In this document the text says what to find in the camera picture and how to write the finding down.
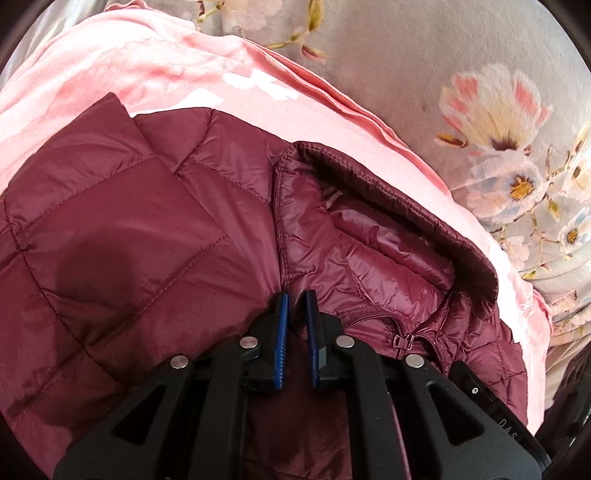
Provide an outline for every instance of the yellow flower center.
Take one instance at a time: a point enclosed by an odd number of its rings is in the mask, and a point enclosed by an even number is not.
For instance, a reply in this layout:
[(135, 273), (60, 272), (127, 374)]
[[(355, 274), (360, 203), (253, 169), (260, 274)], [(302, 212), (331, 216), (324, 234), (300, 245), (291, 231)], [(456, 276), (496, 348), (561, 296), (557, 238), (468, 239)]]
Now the yellow flower center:
[(525, 175), (515, 175), (515, 181), (510, 185), (509, 196), (513, 200), (523, 200), (534, 191), (533, 182)]
[(567, 243), (573, 245), (577, 241), (578, 237), (579, 237), (579, 230), (576, 228), (573, 228), (569, 233), (566, 234), (566, 241), (567, 241)]

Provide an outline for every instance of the jacket seam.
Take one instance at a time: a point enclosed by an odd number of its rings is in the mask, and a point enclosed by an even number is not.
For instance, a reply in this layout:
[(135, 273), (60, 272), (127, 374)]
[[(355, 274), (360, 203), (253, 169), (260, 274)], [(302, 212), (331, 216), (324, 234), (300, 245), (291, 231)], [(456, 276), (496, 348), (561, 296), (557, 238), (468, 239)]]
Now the jacket seam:
[(43, 213), (42, 213), (42, 214), (41, 214), (39, 217), (35, 218), (34, 220), (32, 220), (31, 222), (29, 222), (28, 224), (26, 224), (25, 226), (23, 226), (23, 227), (22, 227), (22, 228), (20, 228), (19, 230), (17, 230), (16, 232), (14, 232), (14, 231), (13, 231), (13, 232), (12, 232), (13, 236), (15, 236), (17, 233), (21, 233), (21, 232), (25, 231), (26, 229), (28, 229), (28, 228), (32, 227), (33, 225), (35, 225), (37, 222), (39, 222), (40, 220), (42, 220), (43, 218), (45, 218), (45, 217), (46, 217), (47, 215), (49, 215), (50, 213), (52, 213), (52, 212), (55, 212), (55, 211), (56, 211), (56, 210), (57, 210), (59, 207), (63, 206), (63, 205), (64, 205), (66, 202), (68, 202), (69, 200), (72, 200), (72, 199), (74, 199), (74, 198), (78, 197), (78, 195), (81, 195), (82, 193), (84, 193), (84, 192), (86, 192), (86, 191), (88, 191), (88, 190), (90, 190), (90, 189), (92, 189), (92, 188), (96, 187), (97, 185), (100, 185), (100, 184), (101, 184), (101, 183), (103, 183), (104, 181), (107, 181), (107, 180), (109, 180), (109, 179), (111, 179), (111, 178), (115, 177), (115, 176), (116, 176), (116, 175), (118, 175), (119, 173), (123, 173), (124, 171), (127, 171), (127, 170), (129, 170), (130, 168), (137, 167), (137, 166), (139, 166), (139, 165), (141, 165), (141, 164), (143, 164), (143, 163), (145, 163), (145, 162), (147, 162), (147, 161), (150, 161), (150, 160), (152, 160), (153, 158), (156, 158), (157, 156), (158, 156), (158, 155), (156, 155), (156, 154), (153, 154), (153, 155), (151, 155), (151, 156), (149, 156), (149, 157), (145, 157), (145, 158), (144, 158), (144, 157), (141, 157), (141, 160), (140, 160), (140, 161), (138, 161), (138, 162), (136, 162), (136, 163), (134, 163), (133, 165), (129, 165), (129, 166), (127, 166), (127, 167), (125, 167), (125, 168), (123, 168), (123, 169), (121, 169), (121, 170), (117, 170), (116, 172), (113, 172), (112, 174), (110, 174), (108, 177), (105, 177), (104, 179), (100, 179), (100, 180), (99, 180), (99, 181), (97, 181), (96, 183), (93, 183), (92, 185), (89, 185), (89, 186), (87, 186), (85, 189), (83, 189), (83, 190), (81, 190), (81, 191), (79, 191), (79, 192), (76, 192), (76, 193), (75, 193), (75, 194), (73, 194), (73, 195), (70, 195), (68, 198), (66, 198), (66, 199), (62, 200), (60, 203), (58, 203), (58, 204), (54, 205), (54, 206), (53, 206), (51, 209), (49, 209), (49, 210), (46, 210), (46, 211), (45, 211), (45, 212), (43, 212)]
[[(497, 353), (499, 354), (499, 358), (503, 358), (503, 355), (501, 353), (501, 348), (499, 347), (499, 342), (495, 342), (495, 347), (496, 347)], [(503, 366), (503, 375), (507, 375), (508, 370), (507, 370), (507, 366), (505, 365), (505, 362), (501, 362), (501, 365)]]
[(109, 342), (111, 342), (115, 338), (117, 338), (124, 330), (127, 330), (127, 328), (134, 325), (139, 320), (139, 318), (142, 316), (142, 314), (145, 313), (162, 295), (164, 295), (164, 293), (166, 293), (183, 275), (185, 275), (185, 273), (188, 272), (188, 270), (191, 269), (191, 267), (193, 267), (197, 262), (199, 262), (199, 260), (201, 260), (203, 257), (205, 257), (205, 255), (207, 255), (213, 247), (215, 247), (218, 243), (220, 243), (222, 240), (226, 239), (227, 237), (228, 236), (225, 234), (222, 235), (221, 237), (219, 237), (218, 239), (214, 240), (209, 245), (207, 245), (198, 254), (194, 255), (193, 259), (188, 264), (185, 264), (185, 266), (179, 272), (179, 274), (176, 277), (174, 277), (172, 280), (170, 280), (164, 286), (164, 288), (162, 288), (154, 297), (152, 297), (152, 299), (146, 305), (144, 305), (143, 308), (138, 313), (136, 313), (128, 321), (123, 322), (123, 324), (119, 325), (119, 327), (117, 329), (113, 330), (110, 333), (107, 333), (106, 335), (102, 336), (99, 340), (97, 340), (97, 343), (103, 342), (103, 345), (97, 347), (96, 352), (97, 353), (100, 352)]
[(493, 385), (496, 385), (497, 383), (505, 382), (505, 381), (507, 381), (507, 380), (510, 380), (510, 379), (511, 379), (511, 378), (513, 378), (513, 377), (516, 377), (517, 375), (523, 375), (523, 374), (527, 374), (527, 371), (521, 371), (521, 372), (517, 372), (517, 373), (511, 374), (511, 375), (508, 375), (508, 376), (506, 376), (506, 377), (503, 377), (503, 378), (501, 378), (500, 380), (497, 380), (496, 382), (489, 383), (489, 384), (486, 384), (486, 385), (487, 385), (488, 387), (492, 387)]
[(199, 143), (195, 146), (195, 148), (193, 149), (193, 151), (187, 155), (183, 161), (178, 165), (177, 168), (174, 169), (173, 174), (176, 176), (178, 174), (178, 171), (184, 167), (185, 163), (187, 162), (187, 160), (191, 157), (191, 155), (193, 155), (195, 153), (195, 151), (201, 147), (201, 145), (203, 145), (203, 142), (205, 142), (205, 138), (207, 137), (207, 134), (209, 133), (211, 127), (212, 127), (212, 118), (213, 118), (213, 110), (209, 111), (209, 119), (207, 119), (207, 129), (205, 130), (205, 132), (203, 133), (203, 136), (201, 137), (201, 140), (199, 141)]
[(25, 416), (27, 415), (27, 413), (29, 412), (29, 410), (31, 409), (31, 407), (35, 404), (35, 402), (37, 401), (37, 399), (41, 396), (41, 394), (48, 389), (48, 387), (52, 386), (59, 378), (62, 370), (65, 369), (65, 367), (67, 367), (68, 365), (70, 365), (72, 363), (72, 361), (80, 354), (80, 353), (85, 353), (84, 348), (82, 347), (82, 345), (80, 346), (80, 348), (78, 350), (76, 350), (72, 355), (70, 355), (69, 357), (67, 357), (57, 368), (57, 370), (55, 371), (55, 373), (43, 384), (43, 386), (31, 397), (30, 401), (27, 403), (27, 405), (22, 409), (21, 414), (18, 416), (18, 418), (15, 421), (14, 427), (12, 427), (13, 431), (16, 431), (16, 429), (18, 428), (18, 426), (21, 424), (22, 420), (25, 418)]
[(197, 161), (195, 159), (193, 159), (193, 164), (194, 165), (199, 165), (203, 168), (207, 168), (208, 170), (211, 170), (212, 172), (218, 174), (221, 178), (223, 178), (224, 180), (229, 181), (230, 183), (236, 185), (237, 187), (240, 187), (242, 190), (244, 190), (245, 192), (250, 193), (251, 195), (254, 195), (258, 200), (260, 200), (261, 202), (263, 202), (265, 205), (269, 206), (269, 202), (267, 202), (258, 192), (251, 190), (247, 187), (245, 187), (242, 183), (240, 183), (239, 181), (232, 179), (228, 176), (226, 176), (225, 174), (223, 174), (222, 172), (220, 172), (219, 170), (216, 170), (215, 168), (206, 165), (205, 163), (202, 163), (200, 161)]
[[(194, 266), (194, 264), (196, 262), (198, 262), (198, 260), (200, 260), (201, 258), (203, 258), (205, 256), (205, 254), (209, 251), (209, 249), (211, 247), (213, 247), (214, 245), (218, 244), (221, 240), (223, 240), (224, 238), (226, 238), (227, 236), (224, 235), (220, 238), (218, 238), (217, 240), (215, 240), (214, 242), (212, 242), (211, 244), (209, 244), (206, 249), (204, 251), (201, 252), (201, 254), (196, 257), (194, 260), (192, 260), (187, 266), (185, 266), (183, 268), (183, 270), (180, 272), (179, 275), (177, 275), (173, 280), (171, 280), (166, 287), (159, 292), (158, 295), (156, 295), (153, 299), (151, 299), (148, 304), (146, 306), (144, 306), (139, 313), (137, 313), (132, 320), (130, 320), (129, 322), (126, 322), (124, 325), (121, 326), (121, 328), (114, 334), (112, 334), (111, 338), (109, 338), (106, 343), (104, 345), (102, 345), (101, 347), (99, 347), (97, 349), (97, 352), (99, 352), (100, 350), (102, 350), (105, 345), (114, 340), (117, 336), (119, 336), (119, 334), (121, 332), (123, 332), (123, 330), (125, 330), (128, 326), (132, 325), (133, 323), (135, 323), (139, 317), (141, 316), (141, 314), (143, 312), (145, 312), (158, 298), (160, 298), (184, 273), (186, 273), (186, 271), (191, 268), (192, 266)], [(72, 356), (68, 357), (57, 369), (57, 371), (51, 376), (51, 378), (49, 378), (49, 380), (47, 380), (44, 385), (39, 389), (39, 391), (37, 391), (32, 397), (31, 400), (29, 401), (29, 403), (24, 407), (23, 412), (21, 413), (19, 419), (16, 421), (15, 426), (13, 428), (13, 430), (15, 430), (18, 425), (20, 424), (20, 422), (23, 420), (23, 418), (25, 417), (25, 415), (27, 414), (27, 412), (29, 411), (29, 409), (33, 406), (33, 404), (37, 401), (37, 399), (39, 398), (39, 396), (41, 395), (41, 393), (43, 393), (47, 387), (49, 387), (50, 385), (52, 385), (56, 379), (58, 378), (58, 376), (60, 375), (60, 373), (62, 372), (62, 370), (64, 370), (65, 367), (67, 367), (71, 361), (76, 357), (76, 355), (83, 351), (85, 352), (98, 366), (100, 369), (102, 369), (107, 375), (109, 375), (111, 378), (113, 378), (113, 380), (115, 380), (118, 384), (120, 385), (124, 385), (123, 382), (117, 380), (115, 377), (113, 377), (113, 375), (111, 375), (106, 369), (105, 367), (101, 366), (101, 364), (99, 364), (94, 358), (92, 358), (88, 352), (86, 352), (86, 348), (84, 345), (82, 345), (80, 342), (78, 342), (80, 345), (80, 349), (78, 351), (76, 351)]]
[(449, 318), (449, 308), (450, 305), (452, 303), (452, 299), (453, 297), (457, 294), (456, 290), (452, 287), (449, 291), (449, 298), (447, 299), (443, 299), (443, 321), (441, 322), (441, 325), (439, 326), (439, 328), (437, 329), (437, 331), (435, 332), (435, 342), (438, 342), (439, 339), (441, 338), (441, 333), (447, 323), (447, 319)]
[(55, 310), (54, 306), (52, 305), (52, 303), (49, 301), (49, 299), (47, 298), (47, 295), (45, 294), (45, 291), (41, 288), (41, 286), (39, 285), (39, 282), (37, 281), (35, 275), (33, 274), (33, 270), (31, 269), (31, 266), (29, 265), (29, 262), (27, 261), (27, 256), (25, 255), (25, 252), (23, 251), (23, 249), (21, 248), (20, 244), (17, 241), (16, 236), (14, 235), (14, 231), (12, 230), (12, 226), (10, 223), (10, 218), (8, 217), (8, 208), (6, 205), (6, 199), (4, 200), (4, 215), (6, 216), (6, 220), (8, 222), (8, 229), (12, 235), (12, 239), (14, 240), (14, 244), (16, 245), (18, 252), (22, 255), (22, 260), (24, 261), (25, 267), (28, 270), (29, 274), (31, 275), (31, 279), (33, 280), (33, 283), (35, 284), (37, 290), (39, 290), (39, 292), (41, 293), (41, 295), (43, 295), (43, 298), (45, 299), (47, 305), (49, 306), (49, 308), (51, 309), (51, 311), (55, 314), (56, 319), (59, 320), (59, 322), (61, 323), (61, 325), (65, 328), (66, 332), (68, 332), (70, 334), (70, 336), (76, 341), (76, 343), (78, 344), (78, 346), (80, 347), (74, 354), (72, 354), (72, 356), (68, 357), (58, 368), (57, 371), (43, 384), (43, 386), (39, 389), (39, 391), (37, 393), (35, 393), (33, 395), (33, 397), (31, 398), (31, 401), (28, 403), (28, 405), (25, 407), (23, 413), (20, 415), (20, 417), (18, 418), (18, 420), (15, 422), (15, 426), (14, 428), (16, 429), (18, 427), (18, 425), (20, 424), (21, 420), (24, 418), (25, 414), (27, 413), (28, 409), (32, 406), (32, 404), (35, 402), (35, 400), (37, 399), (37, 397), (51, 384), (53, 383), (53, 381), (55, 380), (55, 378), (57, 378), (58, 374), (61, 372), (61, 370), (68, 365), (71, 360), (79, 353), (79, 352), (84, 352), (86, 354), (86, 356), (88, 356), (88, 358), (90, 358), (103, 372), (105, 372), (109, 377), (111, 377), (115, 382), (117, 382), (118, 384), (121, 384), (120, 380), (118, 380), (117, 378), (115, 378), (110, 372), (108, 372), (100, 363), (98, 363), (98, 361), (90, 354), (88, 353), (88, 350), (86, 350), (86, 347), (84, 346), (84, 344), (78, 340), (78, 338), (76, 337), (76, 335), (74, 335), (74, 333), (72, 332), (72, 330), (70, 330), (70, 328), (68, 327), (68, 325), (66, 324), (66, 322), (64, 322), (64, 320), (61, 318), (61, 316), (57, 313), (57, 311)]
[[(341, 229), (335, 227), (334, 225), (333, 225), (333, 228), (335, 229), (335, 232), (341, 232), (344, 235), (350, 236), (346, 232), (343, 232)], [(343, 255), (343, 259), (345, 260), (345, 263), (347, 263), (347, 266), (349, 267), (349, 273), (355, 279), (355, 290), (357, 292), (357, 296), (361, 300), (363, 300), (365, 303), (368, 303), (369, 305), (371, 305), (373, 307), (379, 308), (379, 306), (368, 295), (366, 295), (365, 292), (362, 290), (361, 287), (363, 286), (363, 282), (361, 282), (361, 279), (359, 278), (357, 273), (355, 273), (355, 270), (353, 270), (353, 267), (351, 266), (351, 262), (349, 262), (349, 259), (347, 259), (347, 255), (345, 254), (345, 251), (343, 250), (342, 244), (340, 242), (338, 242), (337, 244), (339, 245), (339, 250), (340, 250), (341, 254)]]
[[(287, 148), (282, 154), (281, 154), (281, 158), (278, 162), (277, 165), (277, 178), (275, 179), (275, 198), (273, 201), (273, 213), (277, 212), (279, 213), (280, 210), (280, 201), (281, 201), (281, 179), (283, 177), (283, 169), (285, 168), (285, 164), (287, 162), (287, 157), (293, 153), (297, 151), (297, 149), (295, 148), (294, 144), (291, 144), (289, 148)], [(290, 281), (291, 281), (291, 274), (289, 272), (288, 269), (288, 265), (287, 265), (287, 252), (285, 250), (285, 233), (283, 231), (283, 223), (281, 221), (281, 216), (277, 215), (276, 220), (276, 225), (277, 225), (277, 237), (279, 240), (279, 247), (280, 247), (280, 252), (279, 252), (279, 257), (281, 259), (281, 263), (283, 264), (283, 272), (285, 275), (285, 284), (284, 287), (289, 291), (289, 285), (290, 285)]]

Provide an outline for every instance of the pink flower print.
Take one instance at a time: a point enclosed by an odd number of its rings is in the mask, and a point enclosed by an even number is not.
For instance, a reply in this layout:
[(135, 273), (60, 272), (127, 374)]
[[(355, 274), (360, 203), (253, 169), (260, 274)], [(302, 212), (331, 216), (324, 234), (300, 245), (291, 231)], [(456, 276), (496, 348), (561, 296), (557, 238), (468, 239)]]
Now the pink flower print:
[(511, 76), (500, 64), (486, 65), (480, 73), (456, 73), (452, 87), (442, 89), (439, 107), (468, 144), (486, 151), (525, 151), (552, 111), (525, 73)]

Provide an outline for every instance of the metal screw head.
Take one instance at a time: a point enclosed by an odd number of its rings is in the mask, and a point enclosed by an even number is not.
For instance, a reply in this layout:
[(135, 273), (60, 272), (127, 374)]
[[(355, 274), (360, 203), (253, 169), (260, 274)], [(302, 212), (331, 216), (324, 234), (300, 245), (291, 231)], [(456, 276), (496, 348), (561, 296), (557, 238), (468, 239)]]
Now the metal screw head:
[(425, 359), (416, 353), (411, 353), (404, 359), (404, 361), (409, 367), (413, 368), (421, 368), (425, 364)]
[(341, 348), (351, 348), (355, 344), (355, 339), (349, 335), (339, 335), (335, 343)]
[(189, 364), (189, 359), (184, 355), (177, 355), (172, 357), (170, 366), (173, 368), (185, 368)]
[(240, 346), (242, 348), (251, 349), (258, 345), (258, 339), (256, 337), (242, 337), (240, 339)]

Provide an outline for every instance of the quilted fabric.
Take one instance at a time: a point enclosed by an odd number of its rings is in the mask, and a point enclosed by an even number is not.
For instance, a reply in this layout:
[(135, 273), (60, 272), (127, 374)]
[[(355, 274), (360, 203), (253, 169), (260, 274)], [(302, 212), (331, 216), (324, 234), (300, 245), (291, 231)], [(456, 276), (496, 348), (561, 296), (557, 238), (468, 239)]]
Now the quilted fabric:
[[(205, 108), (130, 119), (108, 95), (0, 198), (0, 411), (51, 474), (163, 360), (247, 330), (271, 296), (317, 291), (378, 352), (461, 359), (525, 421), (521, 348), (470, 241), (354, 159)], [(343, 398), (309, 391), (294, 319), (286, 389), (254, 401), (250, 478), (350, 478)]]

